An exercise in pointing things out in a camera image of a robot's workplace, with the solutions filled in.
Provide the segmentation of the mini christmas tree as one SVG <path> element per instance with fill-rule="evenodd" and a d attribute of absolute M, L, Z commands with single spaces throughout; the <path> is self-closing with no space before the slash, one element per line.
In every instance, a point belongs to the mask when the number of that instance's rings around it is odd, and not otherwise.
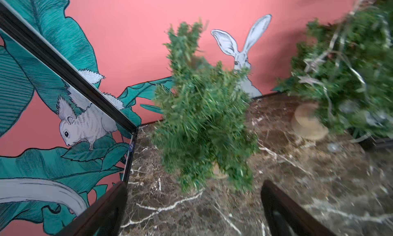
<path fill-rule="evenodd" d="M 317 103 L 315 116 L 334 133 L 393 135 L 393 0 L 357 0 L 334 23 L 307 23 L 275 91 Z"/>
<path fill-rule="evenodd" d="M 248 160 L 257 151 L 257 135 L 246 126 L 251 100 L 239 86 L 249 71 L 226 70 L 196 56 L 203 30 L 200 22 L 182 22 L 167 32 L 174 84 L 155 91 L 163 118 L 152 141 L 183 191 L 204 188 L 217 167 L 233 190 L 245 193 L 253 183 Z"/>

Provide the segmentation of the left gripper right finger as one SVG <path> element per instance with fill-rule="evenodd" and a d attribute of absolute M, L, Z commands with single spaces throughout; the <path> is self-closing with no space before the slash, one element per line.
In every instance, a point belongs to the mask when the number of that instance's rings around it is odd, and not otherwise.
<path fill-rule="evenodd" d="M 261 189 L 264 214 L 273 236 L 334 236 L 271 180 Z"/>

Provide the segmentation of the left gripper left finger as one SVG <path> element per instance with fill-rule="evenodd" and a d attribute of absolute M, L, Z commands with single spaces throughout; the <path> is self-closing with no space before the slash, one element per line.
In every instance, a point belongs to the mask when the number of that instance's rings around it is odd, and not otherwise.
<path fill-rule="evenodd" d="M 57 235 L 117 236 L 127 199 L 127 186 L 120 181 Z"/>

